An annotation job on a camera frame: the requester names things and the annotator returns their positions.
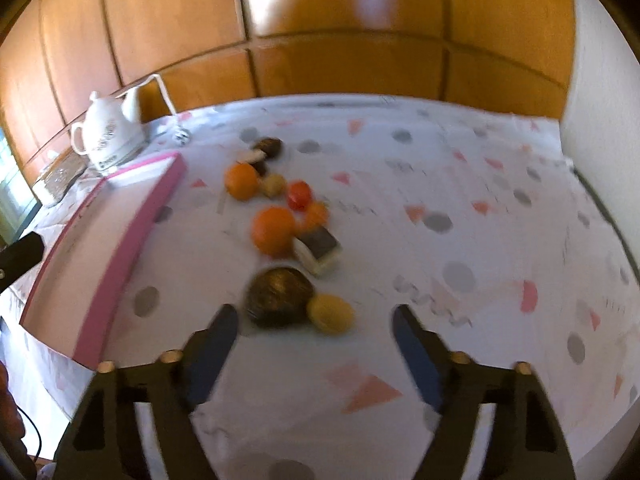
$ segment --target kettle handle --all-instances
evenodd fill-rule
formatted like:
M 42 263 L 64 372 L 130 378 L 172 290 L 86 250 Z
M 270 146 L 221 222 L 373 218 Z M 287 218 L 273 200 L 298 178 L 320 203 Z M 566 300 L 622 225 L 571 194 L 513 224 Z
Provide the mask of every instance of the kettle handle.
M 81 130 L 83 126 L 83 123 L 73 123 L 71 125 L 71 147 L 78 155 L 86 155 L 88 153 L 87 150 L 80 150 L 78 148 L 78 145 L 76 144 L 76 131 L 78 131 L 79 129 Z

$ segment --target toy food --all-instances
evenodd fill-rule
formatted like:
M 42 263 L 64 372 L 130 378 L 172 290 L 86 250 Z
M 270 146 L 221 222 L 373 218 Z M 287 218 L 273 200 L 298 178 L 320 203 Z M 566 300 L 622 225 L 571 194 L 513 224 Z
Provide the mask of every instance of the toy food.
M 285 207 L 270 207 L 260 211 L 251 226 L 251 240 L 262 254 L 286 258 L 291 254 L 296 219 Z
M 338 296 L 318 294 L 306 306 L 306 313 L 314 326 L 329 335 L 347 332 L 353 327 L 353 307 Z
M 241 152 L 236 158 L 236 162 L 240 164 L 246 162 L 251 165 L 255 171 L 258 172 L 260 176 L 265 176 L 269 173 L 269 168 L 267 167 L 267 163 L 265 162 L 266 155 L 261 150 L 247 150 L 245 152 Z
M 314 192 L 309 184 L 297 180 L 289 184 L 287 189 L 287 204 L 293 211 L 304 211 L 314 200 Z
M 236 200 L 245 202 L 251 199 L 259 186 L 257 171 L 246 162 L 235 164 L 225 172 L 226 191 Z
M 252 150 L 261 150 L 266 156 L 266 160 L 272 158 L 278 158 L 282 152 L 282 141 L 280 139 L 274 139 L 273 137 L 265 137 L 258 140 L 253 146 Z
M 329 222 L 329 210 L 322 202 L 313 202 L 306 208 L 305 217 L 300 224 L 300 232 L 313 231 L 316 227 Z
M 257 326 L 278 328 L 306 320 L 306 305 L 314 286 L 292 267 L 276 267 L 258 274 L 244 298 L 247 317 Z
M 322 226 L 298 234 L 293 241 L 296 258 L 314 276 L 327 272 L 337 261 L 341 250 L 338 240 Z
M 284 193 L 286 187 L 286 179 L 278 173 L 271 173 L 260 183 L 260 191 L 268 198 L 279 197 Z

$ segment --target window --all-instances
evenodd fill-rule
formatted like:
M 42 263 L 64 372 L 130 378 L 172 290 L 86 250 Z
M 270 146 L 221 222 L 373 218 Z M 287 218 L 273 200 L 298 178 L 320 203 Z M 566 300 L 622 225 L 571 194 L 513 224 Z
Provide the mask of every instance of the window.
M 12 243 L 21 226 L 37 210 L 38 201 L 18 169 L 4 132 L 0 128 L 0 237 L 2 247 Z

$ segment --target white kettle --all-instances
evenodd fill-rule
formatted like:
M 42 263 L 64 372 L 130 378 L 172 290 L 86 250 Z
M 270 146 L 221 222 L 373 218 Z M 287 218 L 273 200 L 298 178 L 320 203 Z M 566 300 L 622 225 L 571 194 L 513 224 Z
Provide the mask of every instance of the white kettle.
M 136 156 L 146 144 L 140 124 L 138 88 L 127 92 L 124 102 L 115 97 L 100 97 L 92 92 L 93 102 L 82 123 L 71 126 L 71 146 L 78 155 L 88 155 L 101 173 Z M 82 146 L 76 142 L 76 132 L 82 130 Z

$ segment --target white cable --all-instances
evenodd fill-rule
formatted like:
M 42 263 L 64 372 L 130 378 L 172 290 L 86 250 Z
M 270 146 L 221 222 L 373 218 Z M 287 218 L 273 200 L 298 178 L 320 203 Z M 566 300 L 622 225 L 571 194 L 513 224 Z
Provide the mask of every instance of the white cable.
M 178 112 L 175 109 L 174 106 L 174 102 L 171 101 L 171 98 L 169 97 L 169 92 L 166 89 L 166 86 L 164 84 L 164 81 L 162 80 L 162 76 L 160 74 L 152 74 L 149 77 L 147 77 L 142 83 L 139 83 L 127 90 L 125 90 L 124 92 L 122 92 L 121 94 L 118 95 L 118 97 L 123 97 L 129 90 L 131 90 L 132 88 L 140 88 L 141 86 L 144 86 L 146 84 L 149 84 L 153 81 L 153 79 L 155 79 L 158 82 L 158 86 L 160 87 L 160 93 L 162 95 L 162 99 L 164 99 L 164 103 L 166 104 L 167 108 L 169 108 L 169 112 L 172 116 L 177 116 Z

